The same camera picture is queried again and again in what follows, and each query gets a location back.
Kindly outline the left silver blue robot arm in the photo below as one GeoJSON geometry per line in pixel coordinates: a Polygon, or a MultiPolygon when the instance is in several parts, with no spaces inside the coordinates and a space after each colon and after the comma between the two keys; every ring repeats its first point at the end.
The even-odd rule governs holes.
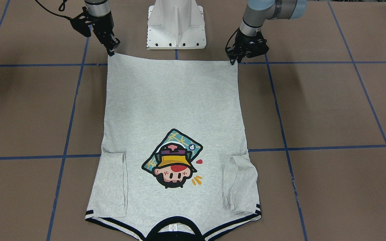
{"type": "Polygon", "coordinates": [[[240,64],[244,58],[263,56],[269,51],[267,40],[262,34],[266,20],[297,19],[306,11],[306,0],[250,0],[240,26],[234,31],[225,46],[231,65],[240,64]]]}

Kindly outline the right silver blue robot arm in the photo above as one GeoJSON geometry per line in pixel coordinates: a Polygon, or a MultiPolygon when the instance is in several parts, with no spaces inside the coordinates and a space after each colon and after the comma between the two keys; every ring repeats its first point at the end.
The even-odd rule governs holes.
{"type": "Polygon", "coordinates": [[[73,29],[84,37],[91,37],[91,30],[99,42],[106,48],[109,56],[114,55],[114,50],[121,41],[115,37],[114,22],[108,0],[85,0],[81,14],[69,20],[73,29]]]}

